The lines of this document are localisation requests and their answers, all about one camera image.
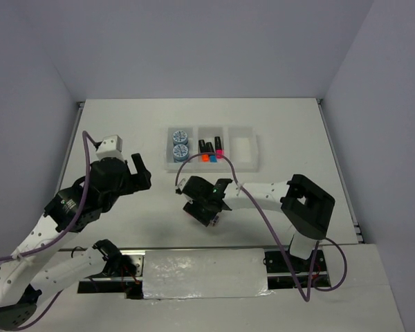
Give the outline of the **pink highlighter with black cap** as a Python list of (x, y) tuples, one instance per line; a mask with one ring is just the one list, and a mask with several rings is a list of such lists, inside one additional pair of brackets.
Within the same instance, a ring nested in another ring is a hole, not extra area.
[(214, 152), (216, 159), (222, 159), (224, 155), (222, 140), (220, 136), (214, 137)]

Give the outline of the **pink tube of coloured pens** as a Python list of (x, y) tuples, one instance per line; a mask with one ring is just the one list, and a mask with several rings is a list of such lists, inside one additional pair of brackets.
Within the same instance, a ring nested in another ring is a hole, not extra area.
[(209, 216), (207, 214), (192, 214), (187, 212), (187, 214), (192, 217), (194, 220), (198, 221), (204, 227), (214, 227), (219, 222), (219, 216)]

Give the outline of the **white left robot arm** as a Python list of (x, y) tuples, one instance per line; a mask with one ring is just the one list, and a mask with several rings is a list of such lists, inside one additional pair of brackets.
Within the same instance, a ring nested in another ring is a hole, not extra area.
[(121, 158), (91, 163), (86, 176), (56, 193), (35, 228), (0, 265), (1, 330), (27, 327), (42, 302), (83, 278), (137, 273), (137, 263), (108, 239), (95, 242), (72, 259), (47, 266), (65, 243), (108, 212), (119, 197), (151, 187), (151, 174), (141, 155), (131, 158), (135, 174)]

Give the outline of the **blue highlighter with black cap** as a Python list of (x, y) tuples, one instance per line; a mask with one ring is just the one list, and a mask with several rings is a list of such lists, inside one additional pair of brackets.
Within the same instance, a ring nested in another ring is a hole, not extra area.
[(215, 155), (215, 150), (214, 150), (214, 146), (211, 142), (206, 142), (206, 149), (208, 152), (208, 157), (211, 163), (216, 163), (217, 159), (216, 159), (216, 155)]

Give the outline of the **blue cleaning gel jar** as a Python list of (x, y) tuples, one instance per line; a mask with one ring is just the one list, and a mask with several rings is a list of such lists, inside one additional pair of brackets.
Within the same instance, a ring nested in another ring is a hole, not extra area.
[(190, 151), (187, 145), (174, 145), (172, 149), (172, 157), (175, 163), (182, 163), (190, 157)]
[(172, 142), (174, 145), (187, 145), (189, 136), (184, 130), (177, 130), (172, 134)]

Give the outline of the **orange highlighter with black cap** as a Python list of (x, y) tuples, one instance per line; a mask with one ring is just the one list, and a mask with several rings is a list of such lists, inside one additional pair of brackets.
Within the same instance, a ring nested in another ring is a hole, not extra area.
[(205, 141), (203, 139), (198, 141), (198, 146), (199, 146), (199, 153), (201, 161), (202, 162), (209, 162), (210, 161), (210, 157), (208, 155), (209, 149), (207, 148), (207, 145), (205, 143)]

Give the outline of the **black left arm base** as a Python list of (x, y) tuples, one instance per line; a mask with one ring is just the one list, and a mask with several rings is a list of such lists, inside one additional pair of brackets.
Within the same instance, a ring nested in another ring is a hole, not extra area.
[(122, 251), (122, 258), (96, 275), (79, 282), (78, 294), (117, 294), (126, 299), (143, 299), (145, 253)]

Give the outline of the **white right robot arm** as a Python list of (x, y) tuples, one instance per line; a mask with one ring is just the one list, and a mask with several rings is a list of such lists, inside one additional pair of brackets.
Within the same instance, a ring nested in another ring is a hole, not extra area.
[(318, 241), (326, 238), (335, 199), (312, 180), (301, 174), (278, 183), (244, 183), (229, 178), (215, 184), (191, 176), (181, 180), (176, 193), (187, 199), (183, 210), (204, 226), (209, 226), (222, 211), (257, 209), (281, 212), (295, 229), (289, 244), (287, 263), (303, 270), (311, 262)]

